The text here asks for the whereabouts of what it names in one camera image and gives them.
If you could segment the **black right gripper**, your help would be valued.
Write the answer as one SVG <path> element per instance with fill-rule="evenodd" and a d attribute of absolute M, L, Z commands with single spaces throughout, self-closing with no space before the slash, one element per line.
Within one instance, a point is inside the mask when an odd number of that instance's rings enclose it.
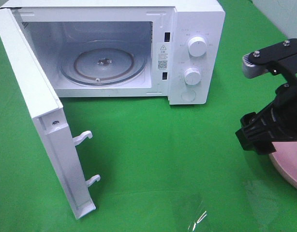
<path fill-rule="evenodd" d="M 244 115 L 235 132 L 245 151 L 258 155 L 276 152 L 272 142 L 297 142 L 297 97 L 277 107 L 273 102 L 256 112 Z"/>

